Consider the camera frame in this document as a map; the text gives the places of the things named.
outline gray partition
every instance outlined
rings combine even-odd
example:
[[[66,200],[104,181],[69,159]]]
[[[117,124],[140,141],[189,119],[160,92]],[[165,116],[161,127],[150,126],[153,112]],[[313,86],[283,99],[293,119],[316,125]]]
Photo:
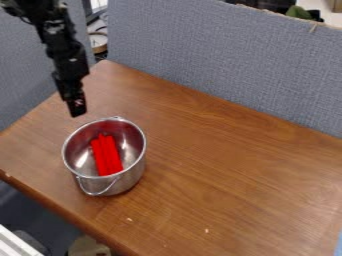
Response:
[[[214,0],[113,0],[108,15],[110,60],[342,137],[339,30]]]
[[[93,57],[86,38],[81,1],[66,1],[76,24],[77,38]],[[51,60],[45,56],[33,26],[9,16],[0,8],[0,131],[55,90],[50,79]]]

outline black robotic arm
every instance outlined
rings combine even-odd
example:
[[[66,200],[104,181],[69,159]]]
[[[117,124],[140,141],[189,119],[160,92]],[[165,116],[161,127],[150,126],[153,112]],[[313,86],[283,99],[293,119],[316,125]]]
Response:
[[[86,112],[81,78],[89,73],[85,51],[74,39],[66,5],[58,0],[0,0],[0,6],[37,30],[55,71],[51,77],[72,117]]]

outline wood grain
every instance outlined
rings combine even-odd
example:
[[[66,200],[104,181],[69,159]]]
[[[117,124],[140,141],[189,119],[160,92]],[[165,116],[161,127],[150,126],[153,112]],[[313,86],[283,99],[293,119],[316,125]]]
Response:
[[[0,178],[124,255],[332,255],[342,141],[108,61],[84,80],[86,115],[53,95],[0,136]],[[125,194],[85,196],[59,148],[118,115],[146,135]]]

